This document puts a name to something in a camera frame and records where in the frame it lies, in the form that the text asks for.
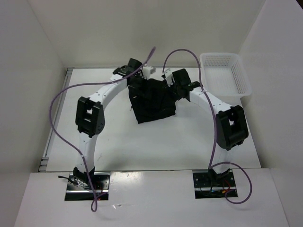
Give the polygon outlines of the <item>black shorts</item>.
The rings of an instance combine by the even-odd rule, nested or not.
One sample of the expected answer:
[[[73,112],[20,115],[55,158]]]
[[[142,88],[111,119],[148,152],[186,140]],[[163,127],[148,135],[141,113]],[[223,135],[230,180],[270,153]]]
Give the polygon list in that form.
[[[132,81],[128,85],[128,94],[139,124],[168,118],[176,113],[175,101],[162,81]]]

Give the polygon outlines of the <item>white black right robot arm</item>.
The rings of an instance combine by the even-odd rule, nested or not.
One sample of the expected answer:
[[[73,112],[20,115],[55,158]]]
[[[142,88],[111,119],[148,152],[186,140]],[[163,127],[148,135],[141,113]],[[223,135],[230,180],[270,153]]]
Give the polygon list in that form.
[[[192,82],[185,69],[165,70],[167,88],[177,100],[185,98],[208,111],[214,121],[214,144],[208,166],[208,182],[220,185],[230,171],[235,147],[248,137],[248,127],[241,106],[231,106],[207,91],[199,81]]]

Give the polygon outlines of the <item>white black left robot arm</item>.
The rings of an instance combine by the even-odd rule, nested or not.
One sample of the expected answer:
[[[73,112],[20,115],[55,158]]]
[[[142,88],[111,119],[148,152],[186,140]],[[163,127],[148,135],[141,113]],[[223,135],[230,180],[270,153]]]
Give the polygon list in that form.
[[[130,78],[125,78],[134,72],[141,62],[130,59],[128,64],[113,71],[109,83],[89,97],[80,97],[77,103],[75,123],[80,136],[79,150],[81,152],[73,169],[73,176],[78,184],[89,189],[94,185],[95,165],[94,153],[98,135],[105,127],[104,110],[106,106],[124,89],[131,79],[146,82],[156,69],[145,64]]]

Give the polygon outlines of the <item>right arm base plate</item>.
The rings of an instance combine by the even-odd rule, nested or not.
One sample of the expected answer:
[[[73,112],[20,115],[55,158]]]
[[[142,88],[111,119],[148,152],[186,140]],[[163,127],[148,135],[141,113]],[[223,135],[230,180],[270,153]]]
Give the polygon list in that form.
[[[193,182],[196,199],[238,197],[232,171],[220,179],[211,179],[207,170],[193,172]]]

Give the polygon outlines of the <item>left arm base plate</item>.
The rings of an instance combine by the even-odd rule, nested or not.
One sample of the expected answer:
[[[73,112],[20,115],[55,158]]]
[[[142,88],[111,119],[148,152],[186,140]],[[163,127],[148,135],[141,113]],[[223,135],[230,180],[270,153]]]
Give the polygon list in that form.
[[[98,201],[107,201],[109,196],[110,173],[96,172],[93,186]],[[93,192],[89,185],[76,180],[73,173],[69,174],[67,182],[65,201],[93,201]]]

